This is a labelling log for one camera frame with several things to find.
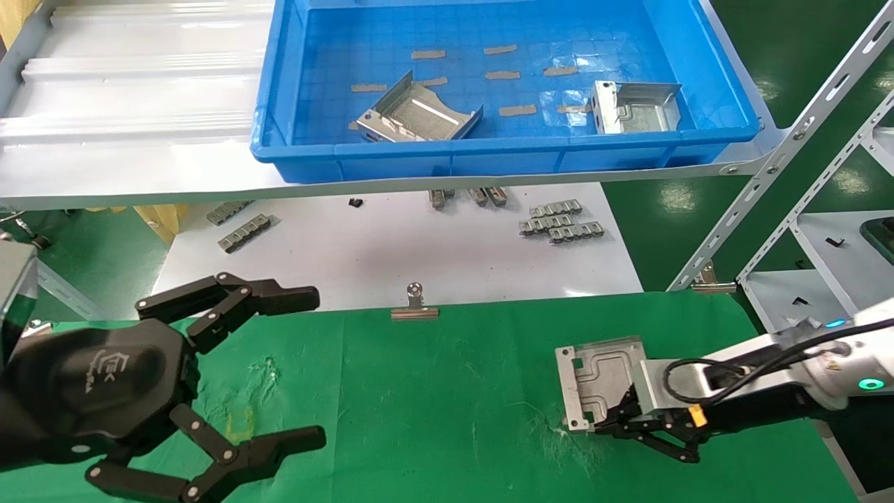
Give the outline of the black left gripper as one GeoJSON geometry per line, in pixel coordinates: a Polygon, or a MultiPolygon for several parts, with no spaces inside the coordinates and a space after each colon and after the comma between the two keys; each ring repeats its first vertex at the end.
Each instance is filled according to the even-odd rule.
{"type": "Polygon", "coordinates": [[[315,286],[285,289],[272,278],[223,272],[138,300],[144,321],[131,327],[23,338],[2,372],[3,471],[114,454],[87,469],[86,481],[138,502],[221,502],[240,485],[271,479],[287,456],[322,449],[325,430],[228,442],[188,406],[200,378],[194,351],[210,353],[256,315],[310,312],[320,303],[315,286]],[[167,325],[194,316],[189,343],[167,325]],[[132,455],[151,452],[176,426],[211,458],[201,474],[183,479],[130,468],[132,455]]]}

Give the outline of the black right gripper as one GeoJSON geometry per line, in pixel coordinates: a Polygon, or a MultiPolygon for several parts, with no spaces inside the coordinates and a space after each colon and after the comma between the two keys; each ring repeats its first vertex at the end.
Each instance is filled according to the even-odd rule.
{"type": "Polygon", "coordinates": [[[711,436],[823,417],[830,410],[817,403],[807,391],[763,391],[725,399],[704,407],[703,413],[707,423],[698,429],[667,421],[631,421],[642,414],[638,392],[632,384],[617,405],[607,408],[597,430],[615,429],[614,436],[619,439],[633,440],[683,464],[697,464],[701,461],[699,446],[711,436]]]}

